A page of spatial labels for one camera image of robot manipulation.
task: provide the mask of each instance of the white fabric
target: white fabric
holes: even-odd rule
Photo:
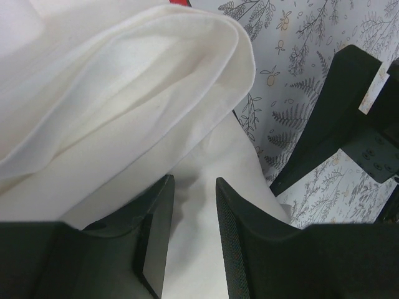
[[[161,0],[83,2],[33,1],[43,30],[0,50],[0,221],[81,229],[171,172],[164,297],[226,298],[216,178],[287,220],[230,113],[254,80],[250,41]]]
[[[1,1],[0,57],[36,39],[43,30],[44,23],[29,1]]]

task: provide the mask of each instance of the black plastic part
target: black plastic part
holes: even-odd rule
[[[348,140],[381,62],[354,45],[334,56],[320,97],[288,163],[271,184],[277,196],[331,157]]]
[[[79,231],[0,224],[0,298],[161,298],[174,180]]]
[[[399,298],[399,226],[299,230],[247,202],[222,178],[216,202],[230,299]]]
[[[375,222],[399,224],[399,186],[393,190]]]
[[[396,158],[399,147],[386,134],[376,129],[368,115],[358,111],[355,118],[356,125],[341,149],[374,181],[384,183],[395,173],[399,173],[399,159]]]

